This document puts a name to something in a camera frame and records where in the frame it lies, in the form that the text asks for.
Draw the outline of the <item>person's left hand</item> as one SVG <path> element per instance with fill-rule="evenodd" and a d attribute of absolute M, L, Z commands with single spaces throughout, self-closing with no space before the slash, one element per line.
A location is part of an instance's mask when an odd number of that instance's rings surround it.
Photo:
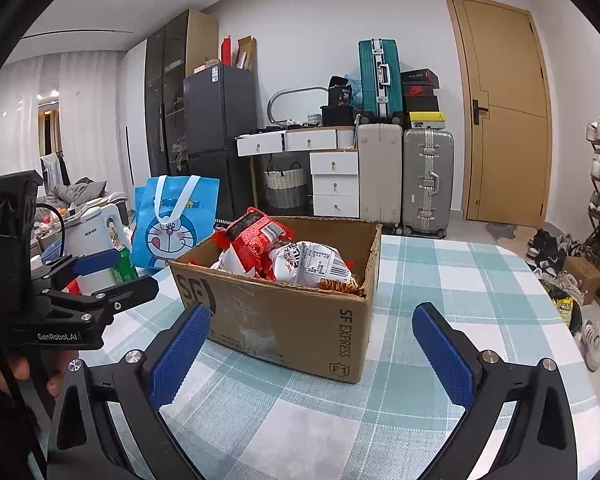
<path fill-rule="evenodd" d="M 79 352 L 77 352 L 76 350 L 56 351 L 52 352 L 52 357 L 56 361 L 54 367 L 54 370 L 56 370 L 56 374 L 47 381 L 46 389 L 47 392 L 55 400 L 57 400 L 61 392 L 62 383 L 64 382 L 67 366 L 72 360 L 75 360 L 79 357 Z M 10 369 L 12 370 L 12 374 L 14 375 L 15 380 L 18 380 L 18 382 L 25 382 L 30 378 L 31 367 L 28 359 L 24 356 L 9 356 L 7 358 L 7 363 L 9 364 Z M 1 369 L 0 390 L 2 390 L 6 394 L 9 394 L 9 388 Z"/>

